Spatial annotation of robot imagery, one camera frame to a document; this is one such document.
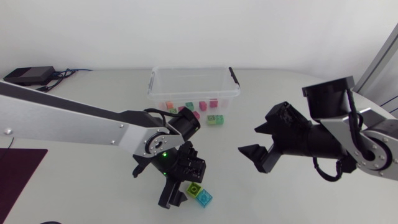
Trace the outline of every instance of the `white wall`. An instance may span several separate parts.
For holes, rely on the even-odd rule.
[[[396,0],[1,0],[0,77],[16,67],[281,68],[358,80]]]

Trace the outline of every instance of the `plastic bin handle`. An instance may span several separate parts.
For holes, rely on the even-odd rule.
[[[238,79],[236,78],[236,75],[235,75],[234,71],[232,70],[231,67],[229,67],[228,69],[229,69],[229,72],[231,72],[231,76],[232,76],[232,78],[234,79],[235,83],[238,84],[239,87],[240,87],[241,85],[239,84],[239,81],[238,81]]]

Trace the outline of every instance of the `white table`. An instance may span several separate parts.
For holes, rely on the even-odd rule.
[[[78,72],[50,93],[107,110],[153,107],[146,98],[149,70]],[[282,156],[270,174],[258,173],[239,146],[270,136],[254,132],[283,101],[310,118],[301,87],[318,78],[276,70],[237,70],[242,93],[223,126],[202,128],[191,138],[206,160],[201,184],[213,196],[202,208],[193,198],[170,210],[157,205],[165,178],[153,166],[136,179],[132,156],[113,146],[16,139],[13,147],[49,151],[5,223],[396,223],[398,182],[361,172],[323,180],[309,157]],[[371,106],[355,95],[357,108]],[[0,138],[2,147],[10,142]],[[335,161],[320,160],[335,175]],[[188,182],[180,190],[185,191]]]

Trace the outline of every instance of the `black cable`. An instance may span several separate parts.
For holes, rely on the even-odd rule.
[[[366,150],[361,136],[361,126],[363,124],[363,118],[360,117],[360,125],[358,124],[358,112],[355,108],[353,92],[351,90],[347,90],[348,95],[348,103],[351,112],[348,114],[348,122],[349,122],[349,131],[351,132],[351,138],[357,150],[361,152],[362,156],[368,161],[373,160],[372,154],[368,150]]]
[[[8,145],[8,148],[6,149],[6,151],[2,154],[2,156],[0,157],[0,161],[3,159],[3,157],[7,154],[8,150],[11,148],[12,144],[14,142],[14,137],[12,137],[11,143],[10,145]]]
[[[398,110],[398,108],[393,109],[392,111],[390,111],[390,113],[392,113],[392,112],[394,112],[394,111],[396,111],[396,110]]]
[[[52,78],[52,80],[57,80],[57,82],[55,82],[52,86],[42,86],[40,88],[37,88],[36,90],[43,91],[43,92],[47,93],[50,90],[52,90],[54,87],[59,85],[64,79],[69,78],[71,75],[73,75],[74,73],[76,73],[77,71],[80,71],[80,70],[92,71],[90,69],[69,69],[69,68],[67,68],[65,71],[62,71],[62,72],[54,72],[52,74],[51,78]]]
[[[12,146],[12,144],[13,144],[13,142],[14,142],[14,138],[15,138],[15,137],[12,137],[11,143],[10,143],[10,145],[8,146],[7,149],[11,148],[11,146]]]
[[[44,91],[45,93],[49,92],[50,90],[52,90],[54,87],[56,87],[57,85],[59,85],[64,79],[70,77],[71,75],[73,75],[74,73],[76,73],[76,71],[73,70],[69,70],[69,68],[64,72],[64,74],[62,75],[62,77],[60,77],[60,79],[57,80],[57,82],[52,85],[52,86],[48,86],[47,89]]]
[[[396,97],[394,97],[393,99],[391,99],[391,100],[389,100],[389,101],[387,101],[387,102],[383,103],[383,104],[382,104],[382,105],[380,105],[380,106],[384,106],[384,105],[386,105],[386,104],[390,103],[392,100],[396,99],[397,97],[398,97],[398,96],[396,96]]]
[[[158,110],[158,109],[155,109],[155,108],[148,108],[148,109],[145,109],[144,111],[147,112],[147,113],[158,113],[158,114],[160,114],[162,116],[162,119],[163,119],[163,126],[166,126],[165,115],[166,116],[171,116],[171,117],[174,117],[174,118],[182,116],[180,114],[173,114],[173,113],[169,113],[169,112],[166,112],[166,111]]]
[[[341,165],[341,161],[340,160],[338,160],[336,162],[337,174],[336,174],[335,177],[325,173],[324,171],[321,170],[321,168],[319,168],[318,159],[316,157],[312,158],[312,162],[313,162],[314,168],[317,170],[319,175],[321,175],[321,177],[324,178],[325,180],[330,181],[330,182],[336,182],[337,180],[341,179],[341,176],[343,175],[343,170],[341,168],[342,165]]]

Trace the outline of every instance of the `maroon mat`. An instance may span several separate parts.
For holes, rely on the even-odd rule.
[[[3,223],[46,149],[0,148],[0,223]]]

